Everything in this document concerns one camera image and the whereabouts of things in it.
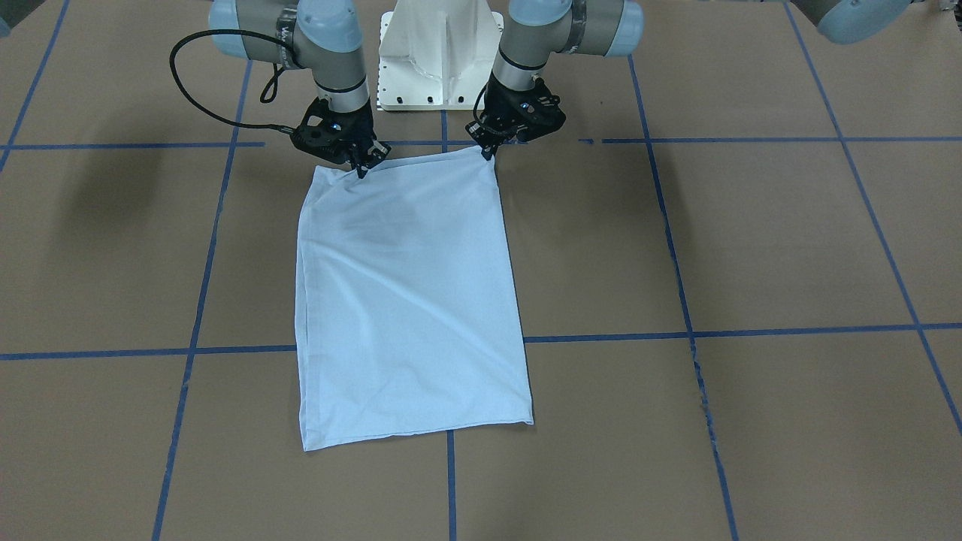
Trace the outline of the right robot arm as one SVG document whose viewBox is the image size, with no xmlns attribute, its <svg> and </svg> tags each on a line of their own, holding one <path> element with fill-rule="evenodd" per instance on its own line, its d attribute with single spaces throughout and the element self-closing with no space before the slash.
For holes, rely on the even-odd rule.
<svg viewBox="0 0 962 541">
<path fill-rule="evenodd" d="M 363 178 L 389 154 L 374 132 L 363 33 L 351 1 L 214 1 L 207 27 L 223 54 L 309 71 L 316 98 L 299 126 L 282 127 L 298 150 Z"/>
</svg>

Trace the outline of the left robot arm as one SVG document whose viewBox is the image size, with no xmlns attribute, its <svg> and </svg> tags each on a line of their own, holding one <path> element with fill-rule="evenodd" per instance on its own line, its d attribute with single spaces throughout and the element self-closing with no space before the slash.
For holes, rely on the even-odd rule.
<svg viewBox="0 0 962 541">
<path fill-rule="evenodd" d="M 543 79 L 554 54 L 628 57 L 645 28 L 636 1 L 511 1 L 488 81 L 467 133 L 491 161 L 502 145 L 529 143 L 566 123 L 561 99 Z"/>
</svg>

